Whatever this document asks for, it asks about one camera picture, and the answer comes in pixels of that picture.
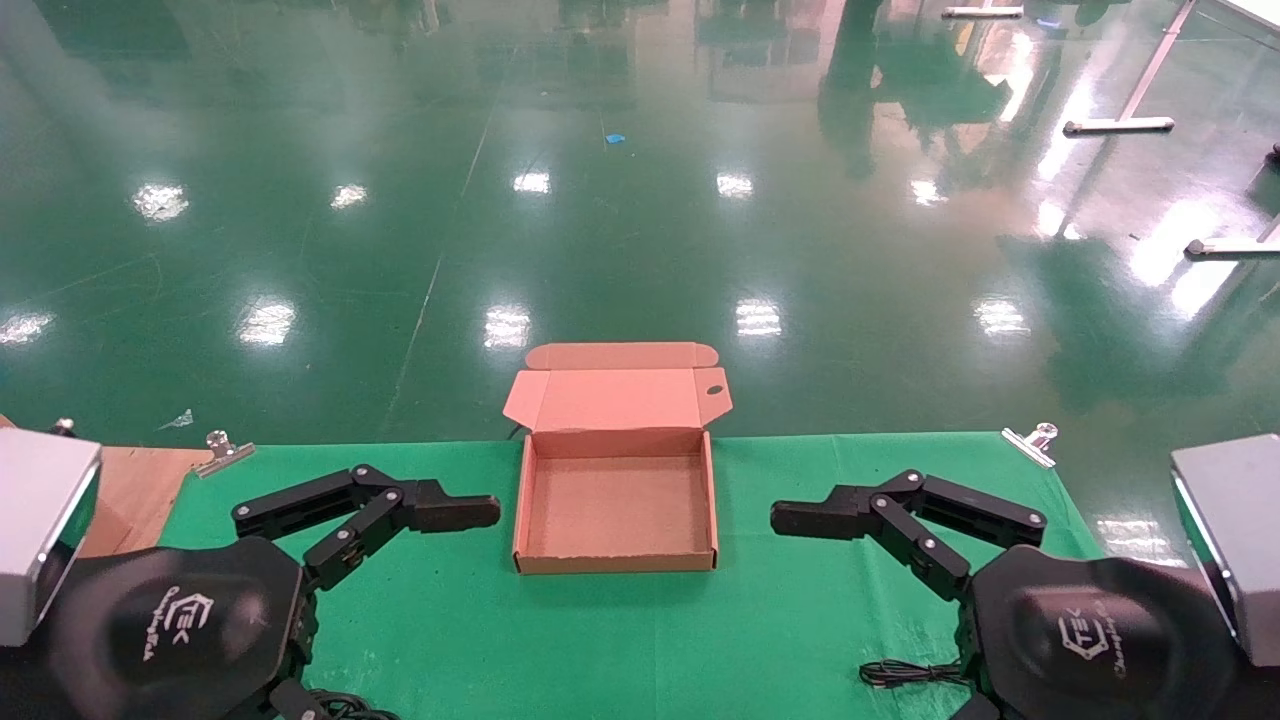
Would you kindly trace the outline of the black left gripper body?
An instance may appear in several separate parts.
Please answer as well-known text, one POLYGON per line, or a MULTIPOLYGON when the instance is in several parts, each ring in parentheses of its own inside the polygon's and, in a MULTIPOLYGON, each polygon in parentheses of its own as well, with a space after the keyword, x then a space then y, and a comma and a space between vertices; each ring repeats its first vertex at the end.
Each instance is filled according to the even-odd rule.
POLYGON ((49 719, 325 719, 303 569, 261 538, 90 559, 45 619, 49 719))

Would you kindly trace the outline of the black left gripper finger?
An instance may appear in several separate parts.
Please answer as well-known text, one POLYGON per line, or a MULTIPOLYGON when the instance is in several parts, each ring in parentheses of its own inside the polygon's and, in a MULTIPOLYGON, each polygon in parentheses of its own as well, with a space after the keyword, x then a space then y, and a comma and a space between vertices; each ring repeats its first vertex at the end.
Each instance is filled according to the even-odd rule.
POLYGON ((340 519, 346 538, 389 539, 494 527, 500 503, 492 495, 448 495, 435 479, 399 480, 371 465, 334 471, 237 505, 236 536, 280 539, 340 519))
POLYGON ((303 553, 306 588, 333 589, 403 530, 444 534, 499 520, 500 503, 492 495, 383 492, 303 553))

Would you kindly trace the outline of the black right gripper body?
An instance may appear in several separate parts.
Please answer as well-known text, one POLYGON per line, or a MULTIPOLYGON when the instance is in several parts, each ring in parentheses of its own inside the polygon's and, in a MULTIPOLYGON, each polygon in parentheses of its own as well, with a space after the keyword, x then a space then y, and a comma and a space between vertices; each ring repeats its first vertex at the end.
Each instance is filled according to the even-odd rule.
POLYGON ((961 656, 1001 719, 1245 719, 1249 669, 1210 585, 1018 546, 963 603, 961 656))

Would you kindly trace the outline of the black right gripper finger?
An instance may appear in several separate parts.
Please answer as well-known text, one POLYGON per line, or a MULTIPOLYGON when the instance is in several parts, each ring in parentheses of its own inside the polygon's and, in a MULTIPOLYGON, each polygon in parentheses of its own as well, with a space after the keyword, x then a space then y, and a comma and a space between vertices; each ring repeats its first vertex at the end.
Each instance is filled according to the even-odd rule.
POLYGON ((771 528, 780 536, 874 539, 923 546, 928 523, 998 547, 1039 547, 1042 512, 909 469, 878 486, 835 486, 820 502, 780 500, 771 528))
POLYGON ((891 498, 777 501, 771 528, 778 536, 874 541, 943 601, 960 600, 972 579, 970 564, 891 498))

